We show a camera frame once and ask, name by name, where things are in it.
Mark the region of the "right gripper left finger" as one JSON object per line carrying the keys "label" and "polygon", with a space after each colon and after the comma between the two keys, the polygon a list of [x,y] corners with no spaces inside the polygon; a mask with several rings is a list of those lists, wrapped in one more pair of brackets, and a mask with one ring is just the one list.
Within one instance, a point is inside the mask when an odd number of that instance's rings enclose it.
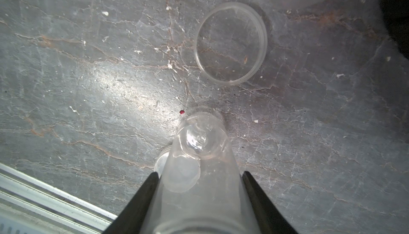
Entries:
{"label": "right gripper left finger", "polygon": [[106,228],[103,234],[139,234],[158,183],[158,173],[151,173],[120,215]]}

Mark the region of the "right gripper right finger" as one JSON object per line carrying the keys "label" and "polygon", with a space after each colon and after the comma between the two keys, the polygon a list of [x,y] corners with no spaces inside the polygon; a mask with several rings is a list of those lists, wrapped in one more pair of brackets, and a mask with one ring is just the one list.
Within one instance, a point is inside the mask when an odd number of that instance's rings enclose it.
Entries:
{"label": "right gripper right finger", "polygon": [[298,234],[249,171],[244,171],[242,180],[262,234]]}

